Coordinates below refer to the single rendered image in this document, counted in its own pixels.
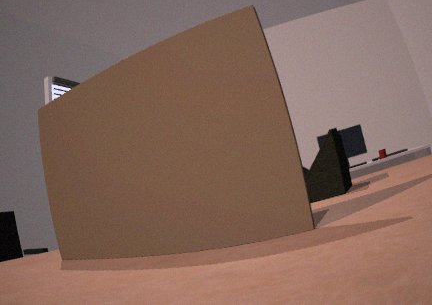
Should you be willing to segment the brown flat board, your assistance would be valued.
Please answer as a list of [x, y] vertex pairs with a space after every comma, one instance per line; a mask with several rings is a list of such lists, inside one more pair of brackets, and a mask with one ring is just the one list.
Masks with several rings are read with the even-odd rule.
[[253, 5], [121, 60], [38, 119], [62, 260], [198, 252], [315, 229]]

